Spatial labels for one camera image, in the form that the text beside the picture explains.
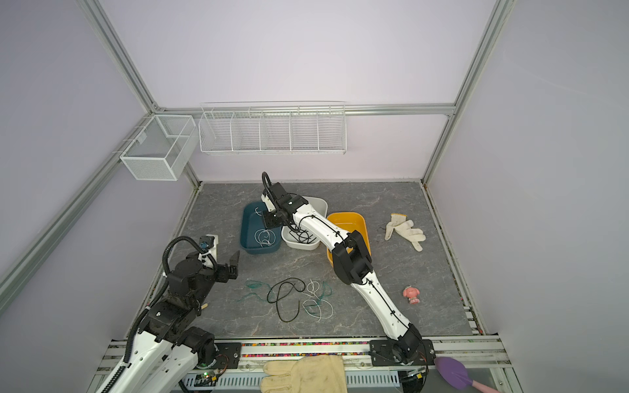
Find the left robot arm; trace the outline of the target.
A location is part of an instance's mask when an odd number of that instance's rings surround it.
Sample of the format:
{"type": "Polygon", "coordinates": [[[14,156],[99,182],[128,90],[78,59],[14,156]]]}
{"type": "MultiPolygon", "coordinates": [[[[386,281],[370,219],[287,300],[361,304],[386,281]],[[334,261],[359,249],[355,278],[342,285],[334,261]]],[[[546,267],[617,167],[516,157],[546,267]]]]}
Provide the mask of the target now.
{"type": "Polygon", "coordinates": [[[240,253],[220,265],[213,252],[189,256],[166,275],[162,298],[145,308],[133,324],[122,359],[98,388],[99,392],[170,392],[195,368],[217,379],[236,369],[242,347],[220,344],[215,335],[193,321],[216,283],[238,277],[240,253]]]}

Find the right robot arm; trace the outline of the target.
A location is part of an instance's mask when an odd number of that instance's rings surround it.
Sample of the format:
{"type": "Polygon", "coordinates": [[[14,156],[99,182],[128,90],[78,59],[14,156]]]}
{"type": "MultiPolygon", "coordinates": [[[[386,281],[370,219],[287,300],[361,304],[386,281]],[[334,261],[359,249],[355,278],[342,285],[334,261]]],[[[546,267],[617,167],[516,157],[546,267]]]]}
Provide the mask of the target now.
{"type": "Polygon", "coordinates": [[[360,293],[380,322],[391,343],[393,360],[409,365],[421,356],[427,359],[429,351],[421,333],[399,311],[379,282],[362,234],[357,230],[348,232],[333,224],[304,196],[286,191],[281,183],[273,183],[267,173],[264,172],[261,178],[264,187],[261,200],[266,206],[262,214],[264,226],[267,229],[305,229],[326,245],[337,277],[360,293]]]}

